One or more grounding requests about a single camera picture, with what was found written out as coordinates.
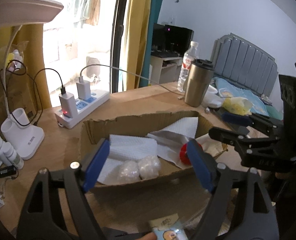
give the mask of headboard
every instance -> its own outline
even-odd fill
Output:
[[[212,55],[215,76],[260,96],[270,93],[278,77],[275,59],[245,39],[230,33],[217,40]]]

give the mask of blue gripper pad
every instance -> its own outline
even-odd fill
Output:
[[[251,118],[245,115],[238,115],[238,114],[232,114],[229,112],[224,112],[221,115],[221,119],[224,122],[233,123],[233,124],[237,124],[244,127],[252,126]]]
[[[195,170],[195,175],[203,188],[209,192],[215,189],[217,177],[217,163],[208,153],[205,153],[195,140],[187,143],[187,155]]]
[[[109,150],[109,140],[104,140],[103,144],[101,144],[101,147],[98,149],[91,163],[88,165],[87,170],[85,171],[85,180],[82,186],[84,192],[88,192],[96,184],[99,174],[109,155]]]

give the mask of cartoon character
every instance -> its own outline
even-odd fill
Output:
[[[163,233],[164,240],[178,240],[177,233],[173,230],[167,230]]]

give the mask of yellow plastic bag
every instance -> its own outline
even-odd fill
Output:
[[[222,107],[233,114],[246,115],[251,114],[250,109],[253,104],[246,98],[235,97],[226,98],[222,104]]]

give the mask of blue blanket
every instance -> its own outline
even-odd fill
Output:
[[[265,104],[261,101],[261,99],[258,96],[256,96],[250,90],[237,88],[222,78],[215,77],[213,79],[216,82],[216,87],[217,87],[218,94],[220,97],[222,97],[222,98],[226,98],[226,97],[247,98],[251,103],[253,103],[253,107],[250,109],[250,111],[252,113],[263,114],[263,115],[269,116]]]

